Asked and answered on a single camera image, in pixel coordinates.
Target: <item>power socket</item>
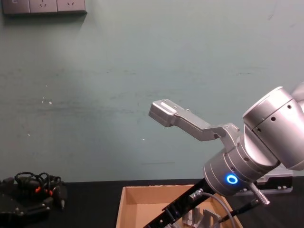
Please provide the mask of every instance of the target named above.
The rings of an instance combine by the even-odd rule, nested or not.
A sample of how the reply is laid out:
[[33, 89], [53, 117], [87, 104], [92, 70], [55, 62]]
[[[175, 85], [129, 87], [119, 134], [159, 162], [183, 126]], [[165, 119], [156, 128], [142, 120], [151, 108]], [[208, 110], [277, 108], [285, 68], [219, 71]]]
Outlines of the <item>power socket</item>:
[[8, 15], [29, 13], [29, 0], [2, 0], [3, 13]]
[[29, 0], [30, 13], [57, 13], [57, 0]]
[[85, 0], [57, 0], [58, 13], [85, 12]]

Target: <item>cardboard box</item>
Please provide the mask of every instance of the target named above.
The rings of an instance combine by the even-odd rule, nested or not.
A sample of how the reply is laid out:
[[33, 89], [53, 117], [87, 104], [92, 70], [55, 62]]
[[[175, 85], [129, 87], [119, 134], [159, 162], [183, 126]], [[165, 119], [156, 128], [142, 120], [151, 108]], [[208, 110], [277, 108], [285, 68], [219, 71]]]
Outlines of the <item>cardboard box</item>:
[[[124, 187], [116, 228], [143, 228], [151, 220], [162, 213], [162, 209], [187, 191], [192, 185], [170, 185], [170, 186], [147, 186], [147, 187]], [[227, 207], [231, 209], [226, 199], [220, 197]], [[199, 205], [200, 211], [209, 209], [220, 216], [225, 216], [226, 212], [223, 207], [214, 199], [207, 199]], [[242, 228], [240, 221], [234, 217], [237, 228]], [[221, 228], [232, 228], [228, 220], [221, 223]]]

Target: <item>black tabletop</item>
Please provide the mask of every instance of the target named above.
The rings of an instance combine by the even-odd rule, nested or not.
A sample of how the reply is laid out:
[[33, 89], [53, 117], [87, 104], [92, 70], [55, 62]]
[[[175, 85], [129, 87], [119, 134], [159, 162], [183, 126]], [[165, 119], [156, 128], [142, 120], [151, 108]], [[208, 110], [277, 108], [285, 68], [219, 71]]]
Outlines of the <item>black tabletop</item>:
[[[198, 180], [133, 180], [68, 183], [65, 210], [52, 210], [48, 220], [28, 228], [114, 228], [122, 187], [194, 184]], [[288, 194], [268, 195], [271, 204], [257, 207], [239, 219], [245, 228], [301, 228], [304, 226], [304, 177], [294, 178]], [[253, 196], [228, 197], [233, 209], [249, 202]]]

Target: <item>blue led ring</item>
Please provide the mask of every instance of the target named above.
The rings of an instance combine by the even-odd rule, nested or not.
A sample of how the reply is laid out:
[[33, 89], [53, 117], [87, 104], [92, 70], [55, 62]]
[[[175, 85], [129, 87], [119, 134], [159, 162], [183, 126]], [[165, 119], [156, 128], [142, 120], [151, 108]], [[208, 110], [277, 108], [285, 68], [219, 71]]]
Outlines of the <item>blue led ring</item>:
[[228, 175], [226, 177], [226, 180], [229, 184], [236, 184], [238, 182], [238, 179], [235, 175]]

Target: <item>green wall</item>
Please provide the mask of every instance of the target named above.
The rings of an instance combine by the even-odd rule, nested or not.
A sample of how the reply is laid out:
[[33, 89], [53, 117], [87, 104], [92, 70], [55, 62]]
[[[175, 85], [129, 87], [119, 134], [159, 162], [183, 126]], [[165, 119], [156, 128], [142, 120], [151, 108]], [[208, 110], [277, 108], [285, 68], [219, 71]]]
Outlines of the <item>green wall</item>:
[[242, 128], [264, 94], [304, 81], [302, 0], [86, 5], [86, 16], [0, 19], [0, 178], [200, 178], [220, 141], [161, 127], [152, 101]]

